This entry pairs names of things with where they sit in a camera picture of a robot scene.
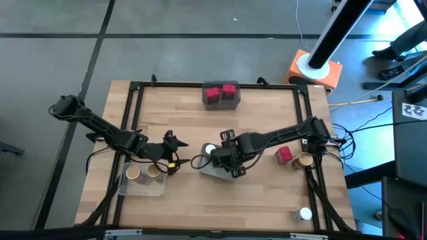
wooden tabletop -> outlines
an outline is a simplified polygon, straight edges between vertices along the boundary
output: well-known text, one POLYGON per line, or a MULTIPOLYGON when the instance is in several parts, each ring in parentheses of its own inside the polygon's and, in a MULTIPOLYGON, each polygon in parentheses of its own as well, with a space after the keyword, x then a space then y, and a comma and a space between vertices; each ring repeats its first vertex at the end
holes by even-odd
MULTIPOLYGON (((105 104, 103 118, 120 126, 129 81, 113 81, 105 104)), ((308 86, 313 115, 323 119, 332 134, 329 109, 322 88, 308 86)), ((162 142, 167 130, 188 143, 178 154, 191 159, 204 143, 220 145, 220 132, 234 129, 236 135, 281 129, 297 123, 292 91, 241 89, 242 100, 236 111, 206 111, 201 90, 184 87, 145 87, 137 128, 149 142, 162 142)), ((131 125, 137 91, 133 95, 131 125)), ((286 143, 294 155, 301 152, 299 141, 286 143)), ((292 209, 310 207, 304 171, 291 165, 278 165, 276 150, 266 149, 258 164, 235 181, 226 181, 199 173, 189 164, 168 179, 161 197, 126 196, 121 210, 122 227, 158 229, 209 229, 235 231, 313 231, 311 221, 294 221, 292 209)), ((104 148, 96 143, 94 151, 104 148)), ((105 196, 113 151, 92 157, 75 222, 89 217, 105 196)), ((323 160, 328 198, 345 222, 355 229, 341 163, 331 157, 323 160)), ((108 223, 115 208, 113 199, 108 223)), ((320 223, 325 228, 320 201, 320 223)))

person's leg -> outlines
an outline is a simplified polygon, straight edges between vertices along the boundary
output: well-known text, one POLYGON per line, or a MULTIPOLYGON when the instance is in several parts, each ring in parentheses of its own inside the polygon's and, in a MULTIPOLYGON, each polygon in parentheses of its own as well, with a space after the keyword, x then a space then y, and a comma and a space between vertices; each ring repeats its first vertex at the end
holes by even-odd
POLYGON ((426 39, 427 23, 422 21, 401 34, 395 41, 391 42, 390 47, 379 51, 373 51, 372 54, 381 59, 394 60, 404 51, 411 50, 426 39))
POLYGON ((413 49, 415 46, 427 39, 427 22, 411 27, 401 34, 395 41, 390 43, 394 52, 399 55, 405 51, 413 49))
MULTIPOLYGON (((422 54, 420 54, 419 56, 407 59, 407 60, 403 61, 401 64, 399 64, 399 66, 397 66, 397 67, 393 67, 391 69, 383 70, 378 74, 378 78, 380 80, 385 80, 385 81, 393 79, 393 78, 399 76, 400 74, 402 74, 404 71, 408 70, 411 66, 413 66, 415 63, 417 63, 419 60, 421 60, 426 55, 427 55, 427 51, 423 51, 422 54)), ((411 69, 408 72, 408 75, 414 74, 415 72, 417 72, 421 68, 425 67, 426 65, 427 65, 427 61, 423 61, 421 64, 418 64, 413 69, 411 69)))

